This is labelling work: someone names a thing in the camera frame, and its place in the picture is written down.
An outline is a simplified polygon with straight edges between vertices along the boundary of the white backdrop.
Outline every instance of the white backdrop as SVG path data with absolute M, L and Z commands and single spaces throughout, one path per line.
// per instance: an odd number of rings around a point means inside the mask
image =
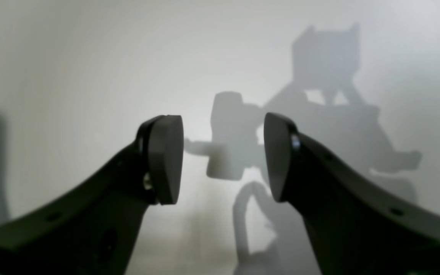
M 295 210 L 262 199 L 266 111 L 440 214 L 440 1 L 0 1 L 0 224 L 177 114 L 180 198 L 127 274 L 317 274 Z

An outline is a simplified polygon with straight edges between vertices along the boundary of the black rubber pad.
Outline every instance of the black rubber pad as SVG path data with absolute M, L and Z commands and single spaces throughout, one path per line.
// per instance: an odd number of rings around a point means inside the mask
M 296 144 L 298 130 L 289 118 L 276 113 L 267 113 L 264 117 L 264 151 L 266 152 L 267 173 L 273 198 L 283 202 L 286 178 Z
M 183 121 L 180 115 L 163 116 L 152 124 L 147 158 L 152 185 L 162 205 L 173 205 L 178 201 L 183 147 Z

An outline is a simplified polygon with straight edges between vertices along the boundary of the black plastic arm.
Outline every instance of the black plastic arm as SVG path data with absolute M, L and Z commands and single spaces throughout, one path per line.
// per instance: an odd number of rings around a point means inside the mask
M 440 275 L 440 216 L 353 171 L 287 117 L 268 113 L 264 146 L 273 197 L 304 219 L 325 275 Z
M 182 155 L 180 116 L 143 123 L 80 186 L 0 226 L 0 274 L 124 274 L 147 207 L 178 200 Z

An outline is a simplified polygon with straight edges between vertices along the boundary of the hole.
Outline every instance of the hole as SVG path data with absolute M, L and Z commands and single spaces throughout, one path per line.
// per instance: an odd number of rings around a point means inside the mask
M 109 261 L 116 249 L 118 234 L 115 229 L 110 229 L 103 234 L 98 247 L 98 262 Z
M 256 130 L 257 144 L 264 145 L 264 123 Z
M 333 99 L 334 105 L 349 105 L 349 101 L 347 97 L 342 93 L 342 91 L 338 90 Z
M 50 214 L 49 216 L 47 216 L 46 221 L 48 222 L 53 222 L 56 219 L 59 219 L 62 216 L 61 212 L 56 212 L 54 214 Z
M 319 105 L 327 105 L 325 102 L 325 96 L 322 92 L 322 90 L 319 89 L 309 89 L 306 90 L 305 93 L 307 94 L 308 101 L 319 104 Z
M 396 209 L 396 208 L 390 208 L 390 212 L 394 215 L 397 215 L 397 216 L 404 215 L 403 211 L 401 211 L 400 209 Z

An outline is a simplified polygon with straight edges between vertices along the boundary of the mounting hole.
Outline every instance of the mounting hole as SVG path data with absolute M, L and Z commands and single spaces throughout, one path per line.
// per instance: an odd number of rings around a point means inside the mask
M 405 213 L 398 208 L 390 208 L 390 212 L 396 216 L 403 216 Z
M 62 216 L 61 212 L 55 212 L 54 214 L 50 214 L 49 216 L 47 216 L 47 218 L 45 218 L 45 220 L 48 222 L 53 222 L 53 221 L 56 221 L 57 219 L 59 219 L 61 216 Z
M 98 262 L 107 262 L 112 258 L 117 242 L 118 234 L 115 229 L 110 229 L 103 234 L 98 246 Z

